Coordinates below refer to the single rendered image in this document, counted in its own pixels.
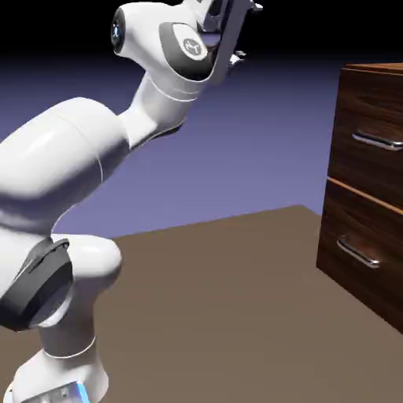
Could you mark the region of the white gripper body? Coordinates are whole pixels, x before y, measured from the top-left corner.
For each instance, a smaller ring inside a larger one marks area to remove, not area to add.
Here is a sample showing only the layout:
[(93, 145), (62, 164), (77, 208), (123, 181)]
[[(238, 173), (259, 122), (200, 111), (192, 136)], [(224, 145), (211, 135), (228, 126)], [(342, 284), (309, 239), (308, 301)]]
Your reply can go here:
[(236, 51), (238, 37), (242, 31), (246, 15), (254, 0), (225, 0), (220, 15), (220, 41), (216, 47), (215, 61), (210, 84), (221, 83), (227, 74), (231, 55)]

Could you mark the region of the dark wood cabinet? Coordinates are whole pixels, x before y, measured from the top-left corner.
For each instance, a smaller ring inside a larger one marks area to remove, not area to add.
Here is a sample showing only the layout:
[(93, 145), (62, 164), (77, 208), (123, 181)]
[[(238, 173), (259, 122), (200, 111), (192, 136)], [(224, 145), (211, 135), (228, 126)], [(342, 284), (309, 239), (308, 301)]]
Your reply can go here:
[(403, 63), (340, 73), (316, 266), (403, 334)]

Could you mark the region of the dark wood drawer front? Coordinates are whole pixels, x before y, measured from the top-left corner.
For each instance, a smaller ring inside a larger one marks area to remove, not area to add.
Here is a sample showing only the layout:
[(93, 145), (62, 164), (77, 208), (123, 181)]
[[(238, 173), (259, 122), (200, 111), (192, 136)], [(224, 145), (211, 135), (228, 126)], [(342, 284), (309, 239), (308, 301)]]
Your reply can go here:
[[(380, 267), (341, 250), (342, 236)], [(403, 215), (328, 180), (316, 266), (403, 334)]]
[(330, 178), (403, 211), (403, 150), (358, 142), (355, 131), (403, 142), (403, 67), (342, 69), (327, 171)]

